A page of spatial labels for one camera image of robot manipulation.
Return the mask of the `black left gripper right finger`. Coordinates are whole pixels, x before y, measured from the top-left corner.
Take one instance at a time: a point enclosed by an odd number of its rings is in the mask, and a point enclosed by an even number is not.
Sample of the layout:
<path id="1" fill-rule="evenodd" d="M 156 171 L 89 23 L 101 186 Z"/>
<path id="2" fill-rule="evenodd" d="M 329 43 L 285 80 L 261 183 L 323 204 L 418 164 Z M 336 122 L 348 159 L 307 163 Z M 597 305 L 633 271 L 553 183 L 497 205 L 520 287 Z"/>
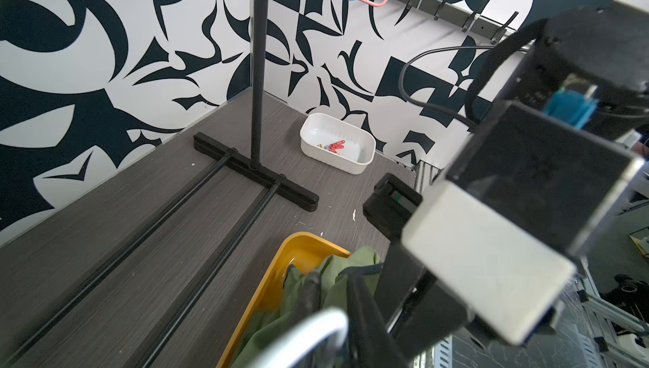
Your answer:
<path id="1" fill-rule="evenodd" d="M 388 334 L 383 317 L 363 277 L 349 275 L 346 284 L 349 319 L 347 367 L 405 367 L 406 360 Z"/>

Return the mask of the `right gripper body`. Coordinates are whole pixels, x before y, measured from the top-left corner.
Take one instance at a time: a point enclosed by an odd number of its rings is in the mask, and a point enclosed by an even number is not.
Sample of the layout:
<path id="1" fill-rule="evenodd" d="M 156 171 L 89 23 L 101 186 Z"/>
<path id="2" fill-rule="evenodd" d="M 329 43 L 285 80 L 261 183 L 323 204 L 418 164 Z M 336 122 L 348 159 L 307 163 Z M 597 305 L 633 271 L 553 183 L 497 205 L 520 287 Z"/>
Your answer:
<path id="1" fill-rule="evenodd" d="M 451 334 L 488 349 L 495 333 L 403 245 L 390 244 L 375 302 L 397 348 L 409 361 Z"/>

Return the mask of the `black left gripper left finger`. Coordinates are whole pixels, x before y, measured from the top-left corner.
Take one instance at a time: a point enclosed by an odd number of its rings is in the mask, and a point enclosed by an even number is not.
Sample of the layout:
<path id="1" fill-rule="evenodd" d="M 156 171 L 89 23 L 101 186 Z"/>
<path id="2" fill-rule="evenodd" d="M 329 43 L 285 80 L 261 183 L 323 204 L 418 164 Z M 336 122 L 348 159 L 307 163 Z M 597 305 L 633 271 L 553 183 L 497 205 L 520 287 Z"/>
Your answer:
<path id="1" fill-rule="evenodd" d="M 306 318 L 318 312 L 320 309 L 320 300 L 321 274 L 312 271 L 306 276 L 303 286 L 298 293 L 288 326 L 295 327 Z"/>

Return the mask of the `green tank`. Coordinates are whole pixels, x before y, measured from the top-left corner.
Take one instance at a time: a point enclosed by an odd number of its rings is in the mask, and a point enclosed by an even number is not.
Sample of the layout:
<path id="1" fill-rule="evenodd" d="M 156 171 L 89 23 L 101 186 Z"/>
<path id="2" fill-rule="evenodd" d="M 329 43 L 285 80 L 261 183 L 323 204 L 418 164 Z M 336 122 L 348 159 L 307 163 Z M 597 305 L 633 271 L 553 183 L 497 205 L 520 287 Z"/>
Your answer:
<path id="1" fill-rule="evenodd" d="M 383 262 L 371 247 L 364 246 L 347 258 L 331 255 L 314 269 L 321 278 L 321 310 L 330 307 L 346 310 L 345 271 L 348 268 L 359 268 L 368 290 L 375 292 Z M 248 366 L 263 349 L 289 329 L 292 312 L 306 277 L 295 266 L 287 267 L 282 282 L 282 302 L 272 310 L 258 309 L 252 314 L 231 361 L 232 367 Z"/>

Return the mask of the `white wire hanger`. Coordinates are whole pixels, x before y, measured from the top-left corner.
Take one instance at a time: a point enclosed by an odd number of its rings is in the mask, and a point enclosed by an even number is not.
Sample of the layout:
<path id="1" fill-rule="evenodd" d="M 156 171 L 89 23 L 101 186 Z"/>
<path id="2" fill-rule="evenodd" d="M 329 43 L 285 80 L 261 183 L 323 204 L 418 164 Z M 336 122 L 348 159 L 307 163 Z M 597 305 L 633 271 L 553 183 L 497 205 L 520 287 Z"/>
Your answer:
<path id="1" fill-rule="evenodd" d="M 346 312 L 327 308 L 302 320 L 264 349 L 248 367 L 294 367 L 314 352 L 315 367 L 333 367 L 349 329 Z"/>

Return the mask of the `red clothespin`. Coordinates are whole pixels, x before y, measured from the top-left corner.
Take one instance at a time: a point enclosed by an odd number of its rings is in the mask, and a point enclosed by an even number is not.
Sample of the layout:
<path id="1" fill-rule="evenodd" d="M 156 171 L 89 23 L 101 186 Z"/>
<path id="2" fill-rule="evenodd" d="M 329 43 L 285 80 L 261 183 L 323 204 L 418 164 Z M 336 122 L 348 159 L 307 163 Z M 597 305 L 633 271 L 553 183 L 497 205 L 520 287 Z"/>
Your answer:
<path id="1" fill-rule="evenodd" d="M 336 141 L 326 146 L 326 149 L 332 153 L 338 153 L 339 150 L 345 147 L 345 143 L 346 143 L 345 140 Z"/>

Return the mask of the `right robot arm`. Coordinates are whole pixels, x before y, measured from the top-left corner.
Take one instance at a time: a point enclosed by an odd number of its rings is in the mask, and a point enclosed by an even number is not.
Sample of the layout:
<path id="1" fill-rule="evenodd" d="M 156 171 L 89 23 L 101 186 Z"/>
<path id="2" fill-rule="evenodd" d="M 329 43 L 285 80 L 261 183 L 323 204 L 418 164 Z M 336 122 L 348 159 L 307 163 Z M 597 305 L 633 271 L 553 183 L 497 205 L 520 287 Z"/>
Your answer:
<path id="1" fill-rule="evenodd" d="M 363 206 L 390 249 L 374 291 L 373 268 L 348 278 L 349 366 L 406 367 L 464 327 L 518 346 L 552 326 L 644 167 L 620 138 L 648 120 L 647 30 L 646 12 L 616 2 L 493 46 L 459 153 L 426 192 L 388 174 Z"/>

